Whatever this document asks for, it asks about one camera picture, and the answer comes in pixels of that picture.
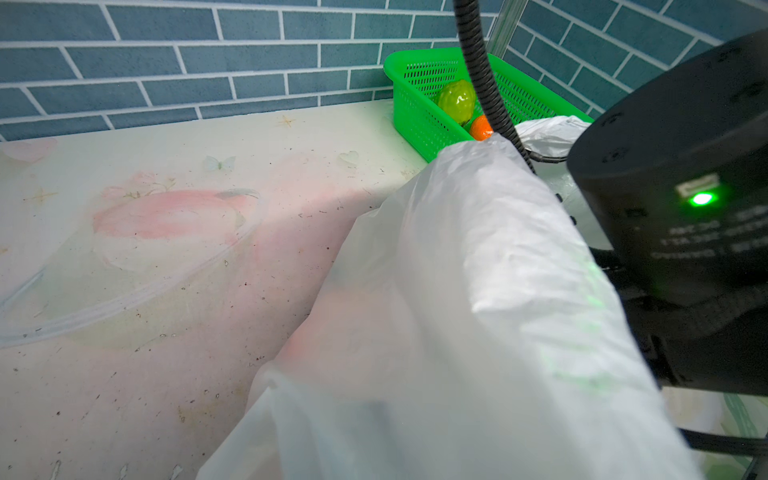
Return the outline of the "orange fruit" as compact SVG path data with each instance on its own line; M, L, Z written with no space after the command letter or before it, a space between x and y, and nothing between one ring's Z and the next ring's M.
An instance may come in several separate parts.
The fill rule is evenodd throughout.
M469 133L474 140L484 141L492 136L494 130L487 117L485 115L480 115L472 121Z

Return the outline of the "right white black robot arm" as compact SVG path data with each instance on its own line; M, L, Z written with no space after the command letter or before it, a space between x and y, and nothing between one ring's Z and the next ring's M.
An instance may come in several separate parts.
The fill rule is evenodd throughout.
M767 34L708 50L619 101L568 170L666 385L767 392Z

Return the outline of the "white plastic bag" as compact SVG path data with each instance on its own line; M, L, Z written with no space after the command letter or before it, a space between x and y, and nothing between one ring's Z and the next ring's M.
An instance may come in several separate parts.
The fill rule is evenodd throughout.
M503 137L360 216L202 479L697 479L619 297Z

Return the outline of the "green plastic basket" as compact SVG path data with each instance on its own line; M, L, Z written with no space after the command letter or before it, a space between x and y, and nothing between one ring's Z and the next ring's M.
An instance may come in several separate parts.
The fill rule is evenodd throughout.
M559 115L593 121L524 72L493 55L489 60L514 124ZM470 80L460 48L395 52L387 57L384 71L393 82L394 127L425 161L434 160L450 145L472 139L469 124L457 123L437 105L443 87Z

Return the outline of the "green fruit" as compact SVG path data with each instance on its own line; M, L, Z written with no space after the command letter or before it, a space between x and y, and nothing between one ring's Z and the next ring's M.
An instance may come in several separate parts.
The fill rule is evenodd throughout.
M459 79L446 84L439 92L437 106L459 125L466 125L474 115L477 95L472 84Z

